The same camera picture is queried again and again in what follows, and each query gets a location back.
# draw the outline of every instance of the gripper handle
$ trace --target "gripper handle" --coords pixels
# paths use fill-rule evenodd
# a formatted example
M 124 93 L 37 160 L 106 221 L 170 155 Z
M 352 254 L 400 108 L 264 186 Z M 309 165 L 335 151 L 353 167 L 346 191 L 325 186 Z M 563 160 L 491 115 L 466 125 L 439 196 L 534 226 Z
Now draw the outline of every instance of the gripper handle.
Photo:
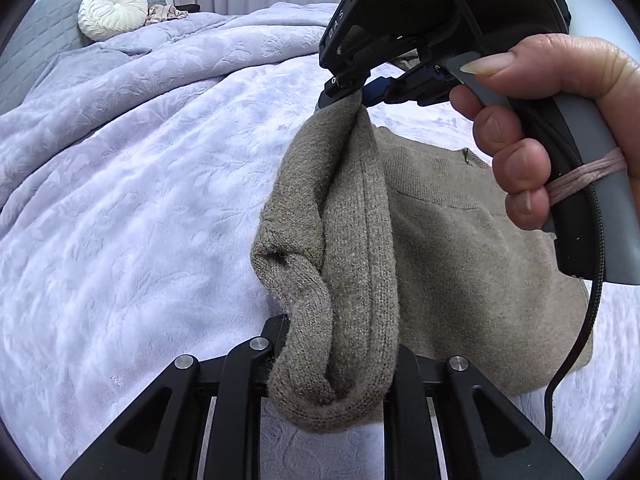
M 467 52 L 449 59 L 445 67 L 469 87 L 483 105 L 499 104 L 517 111 L 514 102 L 481 85 L 475 75 L 460 72 L 460 67 L 479 57 L 477 52 Z M 590 99 L 560 93 L 547 99 L 527 101 L 527 104 L 564 137 L 583 164 L 598 160 L 617 147 L 607 123 Z M 571 171 L 570 161 L 548 133 L 523 114 L 519 117 L 524 135 L 542 143 L 549 154 L 549 182 Z M 626 171 L 605 176 L 593 185 L 604 228 L 605 280 L 640 285 L 640 226 Z M 558 269 L 569 276 L 592 280 L 594 225 L 585 193 L 575 193 L 555 204 L 544 230 L 556 234 Z

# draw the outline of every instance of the knit fabric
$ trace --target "knit fabric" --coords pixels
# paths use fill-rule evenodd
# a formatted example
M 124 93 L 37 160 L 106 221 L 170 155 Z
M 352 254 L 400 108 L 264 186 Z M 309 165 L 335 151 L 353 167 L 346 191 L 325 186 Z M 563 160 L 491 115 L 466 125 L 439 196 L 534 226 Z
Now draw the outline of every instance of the knit fabric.
M 290 314 L 269 396 L 307 431 L 348 428 L 383 399 L 398 286 L 382 165 L 361 94 L 316 112 L 284 156 L 252 264 Z
M 361 98 L 306 121 L 262 211 L 252 264 L 290 317 L 271 400 L 313 432 L 379 415 L 399 339 L 466 356 L 506 394 L 544 386 L 580 329 L 582 282 L 550 235 L 511 224 L 471 151 L 376 128 Z
M 558 271 L 553 235 L 522 231 L 471 150 L 376 129 L 385 168 L 401 313 L 415 354 L 466 356 L 503 393 L 548 384 L 584 320 L 582 280 Z M 591 358 L 592 341 L 574 370 Z

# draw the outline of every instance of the black cable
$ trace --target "black cable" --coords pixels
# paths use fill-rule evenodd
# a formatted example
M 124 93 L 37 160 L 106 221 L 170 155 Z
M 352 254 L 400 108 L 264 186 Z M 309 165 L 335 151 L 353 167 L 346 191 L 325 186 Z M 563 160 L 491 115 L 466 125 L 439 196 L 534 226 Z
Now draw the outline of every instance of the black cable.
M 466 0 L 454 0 L 454 2 L 456 3 L 456 7 L 462 13 L 462 16 L 464 17 L 471 33 L 474 35 L 476 44 L 481 51 L 480 54 L 486 56 L 487 54 L 489 54 L 489 50 L 486 47 L 486 43 L 484 42 L 484 35 L 482 34 L 480 25 L 478 25 L 478 22 L 476 21 L 476 17 L 471 11 L 471 7 L 469 7 L 469 4 L 466 2 Z
M 486 47 L 482 30 L 476 21 L 471 8 L 466 0 L 454 0 L 458 9 L 462 13 L 471 33 L 474 35 L 476 44 L 481 50 L 481 54 L 489 54 L 489 50 Z M 580 156 L 575 152 L 574 148 L 564 139 L 564 137 L 537 111 L 535 111 L 530 105 L 524 101 L 512 100 L 514 108 L 517 112 L 523 113 L 533 120 L 553 142 L 562 150 L 566 155 L 573 168 L 578 168 L 582 165 Z M 551 439 L 551 433 L 553 430 L 554 413 L 553 413 L 553 396 L 558 384 L 566 377 L 566 375 L 574 367 L 576 361 L 580 357 L 580 354 L 587 345 L 591 332 L 593 331 L 593 325 L 598 315 L 598 308 L 600 306 L 600 297 L 602 295 L 602 284 L 604 282 L 605 275 L 605 260 L 604 260 L 604 228 L 602 225 L 602 215 L 600 213 L 600 205 L 598 204 L 598 197 L 596 196 L 595 188 L 593 184 L 589 184 L 583 192 L 586 194 L 587 201 L 590 206 L 591 219 L 593 220 L 594 234 L 595 234 L 595 268 L 593 273 L 593 281 L 591 283 L 591 293 L 589 296 L 589 302 L 587 304 L 587 311 L 584 316 L 584 321 L 580 327 L 580 332 L 575 339 L 575 342 L 569 350 L 564 362 L 558 368 L 558 371 L 554 374 L 548 387 L 545 390 L 545 436 Z
M 537 113 L 524 101 L 512 100 L 512 102 L 516 105 L 514 108 L 516 108 L 519 113 L 528 115 L 528 117 L 534 120 L 538 126 L 556 143 L 556 145 L 560 147 L 574 168 L 578 168 L 582 165 L 580 156 L 575 153 L 573 147 L 542 115 Z M 554 423 L 554 392 L 569 371 L 571 371 L 571 368 L 574 367 L 576 361 L 580 357 L 580 354 L 582 354 L 584 347 L 589 341 L 591 332 L 593 331 L 593 325 L 596 321 L 596 316 L 598 315 L 600 297 L 602 295 L 602 284 L 605 277 L 604 227 L 602 225 L 602 215 L 600 213 L 598 197 L 593 184 L 589 184 L 583 191 L 586 194 L 587 201 L 590 206 L 591 218 L 593 220 L 595 235 L 595 269 L 593 273 L 593 281 L 591 282 L 591 293 L 589 295 L 587 311 L 584 315 L 584 321 L 580 327 L 580 332 L 578 332 L 574 345 L 571 347 L 571 350 L 569 350 L 564 362 L 562 362 L 558 371 L 556 371 L 545 390 L 545 436 L 549 439 L 551 439 Z

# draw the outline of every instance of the white round pillow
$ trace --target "white round pillow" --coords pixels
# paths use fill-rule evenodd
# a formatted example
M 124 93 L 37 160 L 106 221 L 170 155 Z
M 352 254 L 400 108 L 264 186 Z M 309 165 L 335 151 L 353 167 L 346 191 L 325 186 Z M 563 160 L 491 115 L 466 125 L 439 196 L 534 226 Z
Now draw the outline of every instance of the white round pillow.
M 91 40 L 103 41 L 145 24 L 146 0 L 82 0 L 78 26 Z

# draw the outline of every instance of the black mount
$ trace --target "black mount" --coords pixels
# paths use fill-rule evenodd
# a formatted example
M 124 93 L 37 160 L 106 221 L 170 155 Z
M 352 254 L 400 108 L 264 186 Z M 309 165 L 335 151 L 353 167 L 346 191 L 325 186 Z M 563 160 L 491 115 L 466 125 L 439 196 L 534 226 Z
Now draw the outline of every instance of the black mount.
M 178 357 L 76 460 L 62 480 L 196 480 L 217 397 L 204 480 L 260 478 L 260 401 L 289 319 L 228 355 Z M 450 480 L 581 480 L 562 454 L 467 359 L 446 363 L 400 346 L 384 400 L 385 480 L 440 479 L 427 397 Z
M 481 39 L 464 15 L 467 6 Z M 318 107 L 360 89 L 367 107 L 448 101 L 459 84 L 444 69 L 448 59 L 465 52 L 505 52 L 533 34 L 566 33 L 569 19 L 564 0 L 342 0 L 320 41 L 320 66 L 333 77 Z M 366 85 L 373 68 L 413 49 L 420 63 L 412 70 Z

